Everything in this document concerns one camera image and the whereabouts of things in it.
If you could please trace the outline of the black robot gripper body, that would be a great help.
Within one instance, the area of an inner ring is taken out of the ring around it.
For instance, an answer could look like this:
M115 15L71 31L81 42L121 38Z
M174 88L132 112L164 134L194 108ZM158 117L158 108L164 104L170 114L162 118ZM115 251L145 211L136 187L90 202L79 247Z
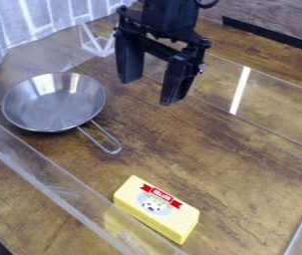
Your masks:
M210 7L210 3L202 4L200 0L145 0L141 11L122 6L115 37L118 33L134 37L145 53L164 61L185 55L200 64L210 42L196 33L194 27L200 9Z

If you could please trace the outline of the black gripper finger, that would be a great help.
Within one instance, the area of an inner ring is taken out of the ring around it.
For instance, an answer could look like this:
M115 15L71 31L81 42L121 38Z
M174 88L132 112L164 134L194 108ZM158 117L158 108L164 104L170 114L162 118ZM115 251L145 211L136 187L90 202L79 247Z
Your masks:
M186 97L194 78L204 73L204 69L205 64L196 65L190 56L174 55L169 58L160 98L164 106Z
M117 34L115 48L120 79L129 84L144 76L146 53L140 41L122 33Z

